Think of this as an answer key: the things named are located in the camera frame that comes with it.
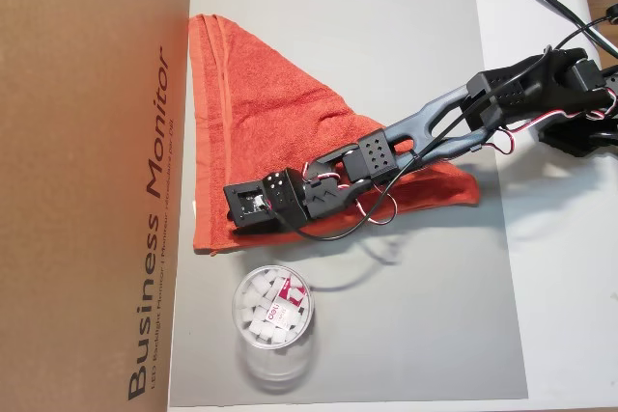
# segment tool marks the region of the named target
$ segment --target brown cardboard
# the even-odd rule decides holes
[[[187,8],[0,0],[3,410],[166,409]]]

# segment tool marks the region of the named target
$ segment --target towel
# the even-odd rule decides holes
[[[301,170],[382,125],[356,115],[334,91],[222,16],[190,18],[189,56],[197,143],[194,249],[214,254],[300,240],[295,233],[236,234],[223,186],[286,167]],[[365,210],[378,194],[362,195]],[[392,195],[399,212],[479,200],[474,177],[445,162],[403,177]],[[390,214],[392,205],[384,201],[373,217]],[[334,232],[360,218],[351,206],[303,230]]]

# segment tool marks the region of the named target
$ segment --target clear plastic cup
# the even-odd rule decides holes
[[[295,327],[295,330],[293,330],[295,332],[295,335],[291,339],[288,338],[287,341],[282,342],[282,343],[272,343],[271,341],[265,341],[259,336],[256,336],[254,333],[249,331],[250,322],[245,322],[242,320],[242,310],[244,309],[243,298],[244,298],[244,295],[247,293],[247,291],[250,289],[252,285],[251,282],[259,274],[267,275],[267,273],[270,270],[274,270],[278,274],[288,272],[290,274],[290,277],[288,279],[291,279],[292,276],[296,277],[302,284],[302,288],[304,288],[304,298],[303,299],[306,298],[307,300],[306,307],[303,308],[303,313],[304,311],[307,311],[307,317],[305,321],[302,323],[302,326],[298,325],[297,327]],[[273,301],[277,299],[278,294],[279,294],[279,290],[277,290],[277,296],[274,297]],[[290,344],[293,344],[295,341],[297,341],[299,338],[302,337],[303,333],[305,333],[305,331],[307,330],[307,327],[309,327],[309,325],[311,324],[311,320],[313,318],[313,312],[314,312],[314,299],[313,299],[313,294],[311,293],[311,290],[309,289],[309,286],[307,285],[305,280],[300,275],[298,275],[297,272],[283,265],[265,265],[247,274],[244,277],[244,279],[242,279],[242,282],[240,282],[240,285],[237,288],[236,293],[234,294],[234,302],[232,305],[232,316],[234,319],[234,324],[239,330],[240,335],[249,344],[251,344],[252,346],[258,347],[260,349],[280,349],[282,347],[286,347],[286,346],[289,346]]]

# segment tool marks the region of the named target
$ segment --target white tabletop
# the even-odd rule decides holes
[[[590,18],[586,0],[561,1],[584,20]],[[486,69],[539,54],[574,29],[534,0],[477,2]],[[598,58],[582,36],[571,45]],[[513,155],[498,156],[498,171],[529,399],[230,409],[467,411],[616,405],[618,251],[610,225],[618,213],[618,160],[602,154],[575,159],[522,133]]]

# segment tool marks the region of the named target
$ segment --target gray paper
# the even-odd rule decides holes
[[[384,124],[483,68],[475,0],[191,0],[199,13],[233,19]],[[493,152],[457,162],[481,184],[478,207],[404,214],[334,243],[196,255],[190,76],[187,86],[171,405],[527,396]],[[244,274],[272,262],[298,270],[316,298],[297,351],[309,367],[276,395],[244,371],[255,353],[231,316]]]

